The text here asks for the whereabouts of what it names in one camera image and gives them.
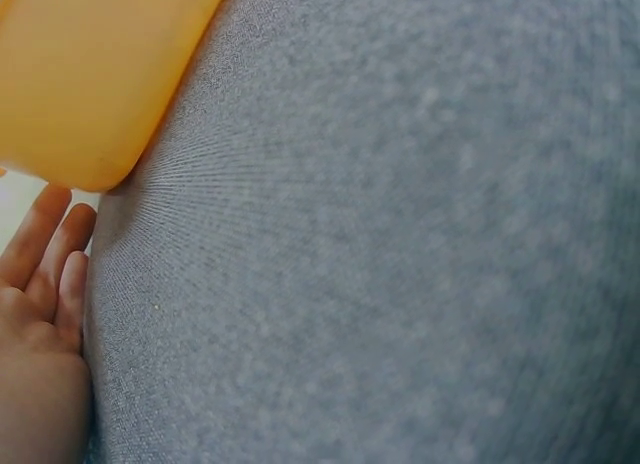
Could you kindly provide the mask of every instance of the gray knit fabric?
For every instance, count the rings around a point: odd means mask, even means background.
[[[100,209],[97,463],[640,462],[640,0],[226,0]]]

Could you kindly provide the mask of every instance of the finger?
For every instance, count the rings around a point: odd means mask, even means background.
[[[95,221],[96,212],[92,207],[86,204],[74,206],[34,271],[26,294],[41,308],[45,320],[50,321],[55,314],[60,279],[69,255],[87,248]]]
[[[31,301],[15,287],[0,288],[0,348],[8,338],[15,342],[16,335],[28,325],[39,321]]]
[[[74,252],[67,259],[60,282],[60,295],[54,325],[74,352],[82,348],[82,321],[89,258]]]
[[[71,202],[71,191],[48,185],[0,256],[0,279],[24,289]]]

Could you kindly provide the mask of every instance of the orange plastic case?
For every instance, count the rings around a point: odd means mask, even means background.
[[[0,0],[0,166],[116,186],[221,0]]]

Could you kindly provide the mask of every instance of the skin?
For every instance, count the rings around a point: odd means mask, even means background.
[[[48,186],[0,256],[0,463],[82,462],[91,378],[82,322],[95,212]]]

